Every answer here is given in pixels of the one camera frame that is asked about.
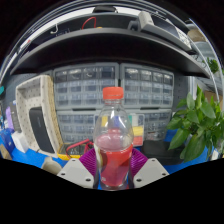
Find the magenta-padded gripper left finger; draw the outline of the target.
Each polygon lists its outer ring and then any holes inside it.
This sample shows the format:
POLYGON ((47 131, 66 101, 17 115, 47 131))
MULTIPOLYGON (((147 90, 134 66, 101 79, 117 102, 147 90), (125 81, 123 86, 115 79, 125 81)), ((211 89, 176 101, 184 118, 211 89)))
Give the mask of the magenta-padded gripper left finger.
POLYGON ((79 159, 70 159, 58 176, 84 188, 97 188, 99 173, 95 150, 89 150, 79 159))

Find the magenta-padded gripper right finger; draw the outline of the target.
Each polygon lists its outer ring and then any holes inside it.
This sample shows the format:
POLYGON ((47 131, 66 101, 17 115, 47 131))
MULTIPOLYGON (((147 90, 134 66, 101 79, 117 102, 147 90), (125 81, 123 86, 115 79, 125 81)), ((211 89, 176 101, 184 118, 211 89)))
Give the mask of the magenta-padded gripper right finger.
POLYGON ((128 185, 130 189, 136 189, 155 182, 169 173, 156 158, 148 159, 137 149, 132 150, 128 185))

